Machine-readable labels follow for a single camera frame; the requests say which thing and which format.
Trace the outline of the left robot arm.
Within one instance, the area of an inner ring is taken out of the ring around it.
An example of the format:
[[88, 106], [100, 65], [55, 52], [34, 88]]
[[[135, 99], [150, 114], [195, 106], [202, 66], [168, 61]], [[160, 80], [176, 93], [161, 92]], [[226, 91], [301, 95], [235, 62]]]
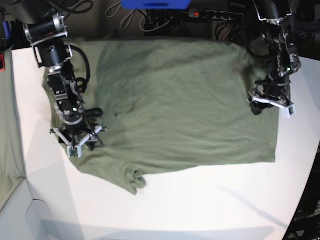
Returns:
[[265, 79], [257, 80], [248, 93], [249, 106], [255, 116], [276, 107], [289, 118], [296, 113], [290, 76], [301, 68], [293, 33], [293, 11], [287, 0], [254, 0], [253, 4], [272, 59]]

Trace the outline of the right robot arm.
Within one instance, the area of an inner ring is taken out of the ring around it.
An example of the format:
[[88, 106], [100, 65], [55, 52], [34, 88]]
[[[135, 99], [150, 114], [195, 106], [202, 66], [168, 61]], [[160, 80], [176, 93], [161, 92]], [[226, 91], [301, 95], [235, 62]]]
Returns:
[[47, 83], [54, 94], [54, 108], [62, 121], [52, 128], [67, 147], [70, 157], [81, 157], [86, 145], [94, 150], [102, 140], [98, 134], [105, 127], [96, 119], [100, 108], [85, 109], [82, 96], [91, 78], [86, 54], [67, 42], [65, 19], [89, 12], [93, 1], [83, 0], [2, 0], [1, 7], [22, 23], [24, 34], [33, 50], [37, 65], [47, 70]]

